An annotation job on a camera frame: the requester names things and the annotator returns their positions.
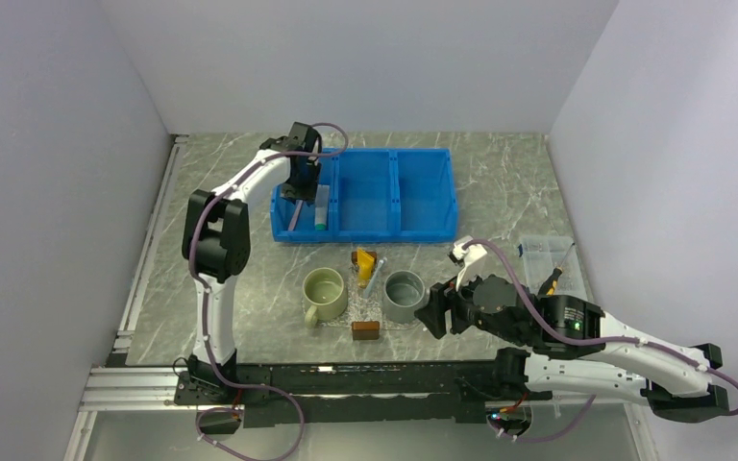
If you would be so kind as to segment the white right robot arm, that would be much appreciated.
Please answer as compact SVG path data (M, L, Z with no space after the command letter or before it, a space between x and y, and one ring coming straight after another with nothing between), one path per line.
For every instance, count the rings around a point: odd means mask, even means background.
M648 339L599 306L530 293L497 276L434 285L415 312L437 339L477 328L504 340L492 364L462 372L462 390L493 400L547 400L559 392L647 405L662 419L696 424L730 413L714 383L719 347Z

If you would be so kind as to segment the yellow toothpaste tube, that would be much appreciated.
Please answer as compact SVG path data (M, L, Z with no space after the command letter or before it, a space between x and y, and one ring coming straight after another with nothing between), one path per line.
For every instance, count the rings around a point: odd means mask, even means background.
M365 288L374 274L377 253L358 248L353 252L352 262L357 274L357 285Z

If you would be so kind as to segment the pink toothbrush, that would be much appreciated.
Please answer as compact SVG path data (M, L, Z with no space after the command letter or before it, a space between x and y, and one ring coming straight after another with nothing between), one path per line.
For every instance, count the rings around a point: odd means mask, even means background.
M287 226L288 231L294 231L296 229L300 215L301 215L301 211L303 210L304 206L305 206L305 202L303 200L298 200L295 203L295 206L293 208L293 213L291 215L291 219Z

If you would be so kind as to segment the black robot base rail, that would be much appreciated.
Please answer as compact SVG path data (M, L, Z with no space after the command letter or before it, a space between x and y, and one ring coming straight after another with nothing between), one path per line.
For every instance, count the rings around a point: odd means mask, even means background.
M460 361L236 364L222 370L190 362L178 373L180 406L242 411L247 428L312 423L452 420L476 424L498 405L552 398L530 391L521 354Z

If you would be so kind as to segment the cream ceramic mug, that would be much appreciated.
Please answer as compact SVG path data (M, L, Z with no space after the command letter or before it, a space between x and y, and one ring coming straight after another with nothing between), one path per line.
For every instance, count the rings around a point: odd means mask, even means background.
M306 328L340 316L348 306L348 289L342 276L328 267L310 271L303 282Z

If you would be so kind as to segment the light blue toothbrush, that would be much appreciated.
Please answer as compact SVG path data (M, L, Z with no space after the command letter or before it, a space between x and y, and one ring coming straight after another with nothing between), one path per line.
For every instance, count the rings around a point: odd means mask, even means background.
M382 257L376 263L376 265L374 267L374 270L373 270L373 273L372 273L372 276L369 279L369 281L367 282L365 288L363 289L363 291L361 293L361 297L363 299L368 299L370 297L370 295L372 293L372 290L373 290L373 287L376 285L376 282L377 282L377 280L378 280L378 278L380 276L380 273L381 273L381 269L385 265L386 261L387 261L387 258L386 257Z

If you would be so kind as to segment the grey ceramic mug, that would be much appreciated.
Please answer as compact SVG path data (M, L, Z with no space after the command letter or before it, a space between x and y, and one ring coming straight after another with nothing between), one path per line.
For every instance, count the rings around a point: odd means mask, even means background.
M409 324L415 321L415 312L424 307L428 299L426 285L417 274L396 271L384 282L381 309L391 322Z

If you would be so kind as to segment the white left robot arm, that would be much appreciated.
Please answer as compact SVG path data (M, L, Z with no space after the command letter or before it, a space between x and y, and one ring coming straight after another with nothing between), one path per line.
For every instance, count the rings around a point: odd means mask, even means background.
M316 198L323 151L316 126L296 122L265 140L255 157L225 183L188 199L183 256L197 293L197 330L189 377L212 402L236 393L234 290L251 254L250 207L278 190L291 203Z

